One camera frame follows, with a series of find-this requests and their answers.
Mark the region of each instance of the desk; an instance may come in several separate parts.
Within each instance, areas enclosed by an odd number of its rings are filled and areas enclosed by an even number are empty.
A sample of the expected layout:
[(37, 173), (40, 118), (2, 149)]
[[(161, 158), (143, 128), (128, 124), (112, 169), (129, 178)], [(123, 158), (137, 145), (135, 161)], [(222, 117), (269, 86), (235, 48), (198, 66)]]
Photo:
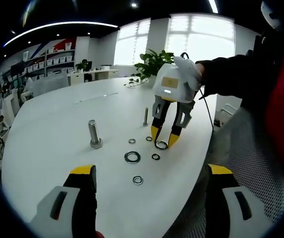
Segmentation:
[(69, 78), (68, 81), (70, 82), (70, 85), (76, 85), (84, 82), (85, 74), (92, 74), (92, 80), (95, 81), (101, 79), (116, 78), (118, 77), (118, 72), (119, 70), (117, 69), (101, 69), (79, 73), (69, 73), (67, 77)]
[[(2, 187), (21, 218), (30, 222), (39, 201), (63, 185), (75, 167), (97, 167), (96, 228), (107, 238), (161, 238), (185, 205), (201, 171), (212, 126), (203, 100), (179, 141), (158, 150), (146, 141), (145, 107), (154, 95), (143, 85), (126, 88), (129, 78), (115, 78), (58, 89), (22, 106), (9, 132), (2, 164)], [(216, 95), (207, 97), (214, 119)], [(168, 140), (176, 104), (167, 113), (159, 139)], [(103, 147), (89, 145), (88, 121), (95, 119)], [(151, 113), (148, 123), (151, 124)], [(134, 138), (133, 145), (128, 139)], [(141, 161), (128, 164), (124, 154), (138, 151)], [(151, 158), (161, 156), (159, 161)], [(134, 185), (134, 176), (144, 183)]]

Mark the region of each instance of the ceiling lamp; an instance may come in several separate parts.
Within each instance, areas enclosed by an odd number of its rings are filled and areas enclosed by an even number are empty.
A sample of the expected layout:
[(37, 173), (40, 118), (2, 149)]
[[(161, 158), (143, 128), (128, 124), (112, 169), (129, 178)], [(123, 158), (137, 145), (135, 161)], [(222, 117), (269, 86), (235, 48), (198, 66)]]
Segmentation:
[(217, 9), (215, 0), (208, 0), (208, 1), (210, 2), (213, 13), (218, 13), (218, 9)]
[(45, 27), (50, 27), (50, 26), (58, 26), (58, 25), (66, 25), (66, 24), (89, 24), (89, 25), (100, 25), (100, 26), (110, 26), (110, 27), (114, 27), (117, 28), (118, 26), (116, 25), (111, 25), (111, 24), (106, 24), (106, 23), (100, 23), (100, 22), (92, 22), (92, 21), (66, 21), (66, 22), (56, 22), (56, 23), (51, 23), (51, 24), (47, 24), (44, 26), (39, 26), (33, 29), (30, 29), (28, 31), (25, 31), (17, 36), (15, 36), (14, 38), (10, 39), (8, 42), (6, 42), (3, 47), (7, 46), (9, 43), (11, 43), (12, 41), (15, 41), (17, 38), (26, 35), (32, 31), (36, 31)]

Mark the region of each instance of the window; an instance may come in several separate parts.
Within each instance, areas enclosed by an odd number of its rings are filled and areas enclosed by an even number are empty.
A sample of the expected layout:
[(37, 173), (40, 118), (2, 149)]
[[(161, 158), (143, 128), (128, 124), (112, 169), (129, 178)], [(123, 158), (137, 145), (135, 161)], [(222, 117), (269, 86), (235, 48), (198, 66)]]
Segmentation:
[(142, 62), (140, 54), (145, 54), (146, 51), (150, 22), (150, 19), (146, 19), (120, 28), (114, 64), (134, 65)]
[(166, 50), (175, 56), (187, 52), (194, 62), (234, 56), (233, 20), (204, 14), (172, 15)]

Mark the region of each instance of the small plant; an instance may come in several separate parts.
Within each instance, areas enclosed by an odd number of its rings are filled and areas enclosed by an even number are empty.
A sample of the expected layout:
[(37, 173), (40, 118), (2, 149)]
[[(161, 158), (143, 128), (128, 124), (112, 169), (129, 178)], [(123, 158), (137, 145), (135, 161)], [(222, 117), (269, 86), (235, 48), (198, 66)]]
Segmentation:
[(148, 49), (149, 54), (140, 54), (140, 58), (144, 63), (137, 63), (134, 66), (137, 68), (138, 73), (132, 74), (131, 76), (139, 77), (140, 79), (129, 79), (128, 86), (134, 87), (145, 83), (153, 75), (157, 76), (158, 71), (165, 63), (173, 63), (173, 53), (167, 53), (162, 50), (161, 53), (157, 54), (155, 51)]
[(88, 69), (88, 61), (86, 59), (83, 59), (80, 63), (76, 64), (76, 68), (77, 70), (84, 70), (84, 71), (88, 71), (90, 69)]

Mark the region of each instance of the black cable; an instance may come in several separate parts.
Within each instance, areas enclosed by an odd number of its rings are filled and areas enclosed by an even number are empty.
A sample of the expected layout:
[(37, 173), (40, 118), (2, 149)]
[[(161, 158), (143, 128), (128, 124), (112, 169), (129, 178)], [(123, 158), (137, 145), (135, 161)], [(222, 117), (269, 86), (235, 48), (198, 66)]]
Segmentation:
[(203, 95), (203, 93), (202, 93), (202, 90), (201, 90), (201, 89), (200, 89), (200, 92), (201, 92), (202, 97), (203, 97), (203, 99), (204, 99), (204, 101), (205, 101), (205, 104), (206, 104), (206, 107), (207, 107), (207, 111), (208, 111), (208, 115), (210, 115), (210, 120), (211, 120), (211, 124), (212, 124), (212, 128), (213, 128), (213, 120), (212, 120), (212, 117), (211, 117), (210, 110), (209, 110), (209, 108), (208, 108), (208, 105), (207, 105), (206, 99), (204, 98), (204, 95)]
[(183, 52), (183, 53), (181, 54), (181, 57), (184, 58), (184, 56), (186, 56), (186, 57), (189, 59), (188, 53)]
[[(186, 56), (186, 57), (189, 59), (189, 56), (188, 56), (188, 54), (187, 54), (186, 52), (183, 52), (183, 53), (181, 54), (181, 57), (182, 57), (182, 58), (184, 58), (184, 56)], [(213, 120), (212, 120), (212, 117), (211, 117), (210, 110), (209, 110), (209, 108), (208, 108), (208, 105), (207, 105), (206, 99), (204, 98), (204, 95), (203, 95), (203, 93), (202, 93), (202, 90), (201, 90), (201, 89), (200, 89), (200, 92), (201, 92), (201, 94), (202, 94), (202, 98), (203, 98), (203, 99), (204, 99), (204, 101), (205, 101), (205, 104), (206, 104), (206, 107), (207, 107), (207, 111), (208, 111), (208, 115), (210, 115), (210, 120), (211, 120), (211, 124), (212, 124), (212, 128), (213, 128)]]

